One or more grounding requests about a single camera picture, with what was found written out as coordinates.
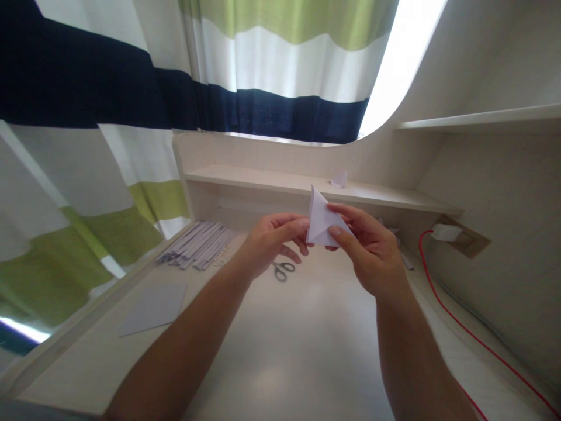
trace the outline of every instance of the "forearm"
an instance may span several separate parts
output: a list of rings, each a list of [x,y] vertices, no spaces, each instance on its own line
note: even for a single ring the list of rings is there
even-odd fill
[[[251,279],[231,265],[216,274],[139,359],[105,418],[179,419],[205,378],[250,285]]]
[[[398,304],[377,302],[377,323],[382,377],[397,420],[477,420],[410,288]]]

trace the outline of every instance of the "red cable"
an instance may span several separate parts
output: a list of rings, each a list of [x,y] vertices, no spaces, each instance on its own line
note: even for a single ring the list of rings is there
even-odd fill
[[[472,332],[470,332],[467,327],[465,327],[452,313],[450,313],[450,310],[448,310],[446,308],[446,306],[442,303],[442,301],[440,301],[440,297],[437,294],[437,290],[434,289],[434,285],[432,284],[431,276],[428,274],[427,261],[425,260],[425,254],[423,253],[423,237],[426,234],[431,233],[431,232],[433,232],[433,231],[429,230],[429,231],[425,231],[423,234],[421,234],[421,237],[419,238],[419,252],[421,253],[421,259],[423,260],[423,266],[425,268],[425,274],[427,275],[428,283],[430,284],[432,292],[434,293],[434,296],[437,298],[438,303],[442,306],[443,309],[446,310],[446,313],[448,313],[450,315],[450,317],[453,318],[456,321],[456,323],[459,324],[462,327],[463,330],[468,332],[472,338],[474,338],[477,342],[479,342],[487,351],[489,351],[495,357],[497,357],[499,359],[499,361],[501,361],[504,365],[506,365],[510,369],[510,371],[512,371],[520,380],[522,380],[524,382],[524,384],[526,386],[528,386],[530,389],[532,389],[532,391],[542,400],[542,402],[545,403],[545,405],[555,414],[557,419],[561,420],[561,415],[559,415],[559,412],[557,412],[555,410],[555,408],[551,405],[551,403],[549,403],[548,400],[540,392],[538,392],[534,386],[532,386],[528,382],[528,380],[526,380],[524,377],[522,377],[522,375],[518,371],[516,371],[509,363],[507,363],[505,360],[503,360],[495,351],[493,351],[491,348],[489,348],[487,345],[485,345],[477,336],[475,336]],[[464,388],[462,388],[462,390],[466,394],[467,398],[470,400],[472,405],[481,414],[483,419],[487,421],[487,418],[485,418],[485,415],[483,414],[481,409],[479,409],[479,407],[476,405],[476,403],[473,401],[473,399],[468,395],[468,393],[464,390]]]

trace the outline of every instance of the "sunlight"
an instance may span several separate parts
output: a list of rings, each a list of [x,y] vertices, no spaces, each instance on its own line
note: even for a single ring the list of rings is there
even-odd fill
[[[23,325],[18,322],[14,322],[12,319],[0,318],[0,322],[11,327],[13,330],[16,330],[19,333],[27,336],[28,338],[33,339],[37,343],[44,342],[50,336],[48,333],[41,332],[37,329]]]
[[[400,0],[359,139],[383,125],[409,90],[446,0]]]

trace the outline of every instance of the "wooden shelf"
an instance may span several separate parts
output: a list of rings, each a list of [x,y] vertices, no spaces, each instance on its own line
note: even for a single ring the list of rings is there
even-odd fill
[[[309,195],[313,184],[326,198],[349,202],[371,203],[394,208],[415,209],[460,215],[463,209],[448,205],[416,190],[394,189],[372,184],[348,182],[339,189],[325,178],[282,172],[253,170],[251,168],[211,165],[185,174],[191,181],[249,187],[270,191]]]
[[[401,123],[404,130],[440,133],[561,133],[561,103]]]

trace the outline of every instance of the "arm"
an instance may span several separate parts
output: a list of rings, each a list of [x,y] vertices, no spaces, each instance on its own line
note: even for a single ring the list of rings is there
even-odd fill
[[[134,365],[103,420],[174,420],[189,406],[208,372],[245,293],[278,254],[301,263],[308,219],[295,213],[262,218],[234,257]]]
[[[362,210],[334,203],[328,208],[342,214],[355,234],[330,228],[356,277],[376,297],[382,378],[396,419],[477,421],[407,282],[396,237]]]

